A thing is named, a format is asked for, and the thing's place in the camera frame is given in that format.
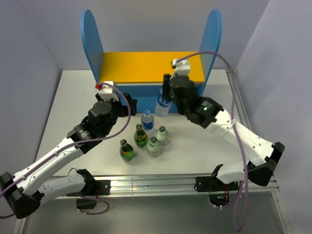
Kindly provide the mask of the Pocari Sweat bottle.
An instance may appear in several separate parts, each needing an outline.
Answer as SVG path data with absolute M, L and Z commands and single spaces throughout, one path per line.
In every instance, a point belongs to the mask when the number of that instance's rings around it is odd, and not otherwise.
M 162 97 L 162 89 L 161 89 L 157 97 L 155 114 L 158 117 L 166 117 L 169 113 L 171 103 L 172 103 L 171 101 L 168 101 Z
M 141 116 L 141 125 L 144 130 L 152 130 L 154 127 L 154 116 L 149 110 L 145 110 Z

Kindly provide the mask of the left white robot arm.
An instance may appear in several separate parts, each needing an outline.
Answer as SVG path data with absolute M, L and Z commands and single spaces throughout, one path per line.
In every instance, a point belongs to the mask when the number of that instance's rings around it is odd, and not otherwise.
M 109 132 L 119 117 L 136 115 L 137 100 L 128 93 L 121 96 L 125 105 L 119 98 L 104 100 L 97 94 L 97 102 L 88 115 L 54 149 L 22 171 L 5 172 L 0 176 L 0 195 L 9 204 L 13 216 L 17 219 L 28 217 L 40 205 L 59 196 L 96 194 L 97 182 L 86 169 L 61 179 L 50 178 L 103 140 L 112 138 Z

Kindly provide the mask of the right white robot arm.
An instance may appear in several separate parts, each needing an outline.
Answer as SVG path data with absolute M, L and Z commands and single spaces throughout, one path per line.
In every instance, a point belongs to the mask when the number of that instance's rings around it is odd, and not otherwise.
M 211 185 L 222 190 L 227 184 L 248 179 L 267 186 L 285 150 L 281 142 L 271 143 L 231 117 L 218 102 L 201 97 L 188 76 L 163 76 L 162 97 L 173 101 L 178 113 L 190 122 L 219 135 L 242 153 L 242 161 L 216 166 Z

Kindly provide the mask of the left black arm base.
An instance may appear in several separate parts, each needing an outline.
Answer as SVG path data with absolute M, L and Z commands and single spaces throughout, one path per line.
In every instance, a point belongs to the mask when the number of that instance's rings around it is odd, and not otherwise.
M 80 195 L 76 198 L 76 208 L 78 211 L 92 210 L 99 203 L 97 199 L 101 195 L 109 195 L 111 188 L 110 180 L 96 180 L 94 176 L 86 169 L 71 168 L 69 176 L 80 175 L 85 182 L 82 190 L 79 192 L 73 192 L 67 194 L 67 196 L 75 196 L 76 194 Z

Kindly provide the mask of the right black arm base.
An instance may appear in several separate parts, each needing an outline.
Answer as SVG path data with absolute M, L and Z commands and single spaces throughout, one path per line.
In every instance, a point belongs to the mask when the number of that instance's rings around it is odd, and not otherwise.
M 213 208 L 223 209 L 231 203 L 230 192 L 238 192 L 239 183 L 224 184 L 215 176 L 198 176 L 195 178 L 194 190 L 207 193 Z

